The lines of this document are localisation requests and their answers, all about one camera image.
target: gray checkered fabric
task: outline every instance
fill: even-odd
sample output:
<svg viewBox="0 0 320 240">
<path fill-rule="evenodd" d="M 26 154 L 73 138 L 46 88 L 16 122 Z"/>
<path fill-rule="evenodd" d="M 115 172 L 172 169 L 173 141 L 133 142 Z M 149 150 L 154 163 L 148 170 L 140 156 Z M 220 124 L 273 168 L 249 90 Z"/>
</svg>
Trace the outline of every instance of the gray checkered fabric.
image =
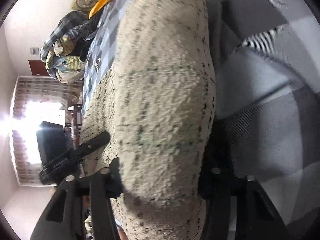
<svg viewBox="0 0 320 240">
<path fill-rule="evenodd" d="M 90 98 L 111 67 L 116 55 L 116 34 L 121 18 L 130 0 L 111 0 L 108 2 L 98 23 L 95 39 L 90 46 L 84 72 L 82 114 L 88 108 Z"/>
<path fill-rule="evenodd" d="M 62 37 L 68 30 L 77 25 L 83 24 L 88 20 L 88 16 L 80 11 L 71 11 L 63 17 L 58 26 L 51 33 L 49 38 L 45 41 L 40 49 L 40 59 L 45 62 L 49 51 L 52 49 L 53 44 Z"/>
<path fill-rule="evenodd" d="M 235 174 L 258 178 L 299 239 L 320 214 L 319 23 L 304 0 L 207 7 L 216 118 Z"/>
</svg>

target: speckled fabric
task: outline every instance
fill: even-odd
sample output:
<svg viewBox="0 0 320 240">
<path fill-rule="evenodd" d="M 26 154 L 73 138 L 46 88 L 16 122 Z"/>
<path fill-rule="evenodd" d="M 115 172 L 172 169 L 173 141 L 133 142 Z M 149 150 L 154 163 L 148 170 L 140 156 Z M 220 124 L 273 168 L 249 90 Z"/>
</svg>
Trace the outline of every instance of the speckled fabric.
<svg viewBox="0 0 320 240">
<path fill-rule="evenodd" d="M 83 140 L 103 130 L 112 136 L 85 169 L 120 157 L 124 193 L 112 206 L 129 239 L 200 238 L 197 183 L 214 83 L 205 0 L 132 0 L 82 132 Z"/>
</svg>

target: white wall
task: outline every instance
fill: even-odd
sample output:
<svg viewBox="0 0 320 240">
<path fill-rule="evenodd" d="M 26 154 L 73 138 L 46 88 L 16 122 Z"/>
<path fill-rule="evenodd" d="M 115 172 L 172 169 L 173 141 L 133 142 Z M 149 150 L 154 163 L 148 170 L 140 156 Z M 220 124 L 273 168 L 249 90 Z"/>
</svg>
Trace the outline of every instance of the white wall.
<svg viewBox="0 0 320 240">
<path fill-rule="evenodd" d="M 4 26 L 9 53 L 18 75 L 31 75 L 31 47 L 39 49 L 61 18 L 71 11 L 72 0 L 18 0 Z"/>
<path fill-rule="evenodd" d="M 52 196 L 51 187 L 20 187 L 2 209 L 21 240 L 29 240 L 35 225 Z"/>
<path fill-rule="evenodd" d="M 2 209 L 9 198 L 18 189 L 14 173 L 9 144 L 9 128 L 6 125 L 13 89 L 17 73 L 12 65 L 4 36 L 4 27 L 0 27 L 0 208 Z"/>
</svg>

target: patterned curtain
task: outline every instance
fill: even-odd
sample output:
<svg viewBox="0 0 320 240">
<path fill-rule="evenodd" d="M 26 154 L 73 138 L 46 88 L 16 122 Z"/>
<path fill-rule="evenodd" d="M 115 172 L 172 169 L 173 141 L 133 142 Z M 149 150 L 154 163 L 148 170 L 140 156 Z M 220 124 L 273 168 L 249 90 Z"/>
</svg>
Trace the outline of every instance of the patterned curtain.
<svg viewBox="0 0 320 240">
<path fill-rule="evenodd" d="M 68 107 L 79 101 L 82 86 L 81 81 L 63 84 L 50 77 L 18 77 L 11 112 L 11 151 L 21 185 L 41 185 L 36 129 L 42 116 L 57 108 L 67 113 Z"/>
</svg>

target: black mount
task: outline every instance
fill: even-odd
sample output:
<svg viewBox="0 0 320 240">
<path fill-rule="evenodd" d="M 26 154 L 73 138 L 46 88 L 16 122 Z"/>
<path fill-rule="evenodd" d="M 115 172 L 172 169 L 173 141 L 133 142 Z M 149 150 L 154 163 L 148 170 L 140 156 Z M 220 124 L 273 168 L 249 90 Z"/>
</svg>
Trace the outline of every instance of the black mount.
<svg viewBox="0 0 320 240">
<path fill-rule="evenodd" d="M 108 144 L 110 134 L 106 131 L 100 133 L 89 141 L 79 145 L 76 149 L 68 149 L 58 155 L 52 161 L 43 166 L 39 172 L 40 180 L 44 185 L 56 183 L 59 185 L 63 179 L 74 174 L 79 177 L 79 164 L 84 161 L 84 157 Z"/>
<path fill-rule="evenodd" d="M 212 169 L 212 195 L 207 234 L 217 240 L 227 240 L 231 211 L 231 196 L 237 196 L 235 240 L 287 240 L 289 232 L 254 176 L 234 177 L 229 170 Z"/>
<path fill-rule="evenodd" d="M 95 240 L 120 240 L 110 198 L 123 192 L 119 159 L 92 176 L 67 176 L 39 218 L 30 240 L 85 240 L 83 196 L 90 196 Z"/>
</svg>

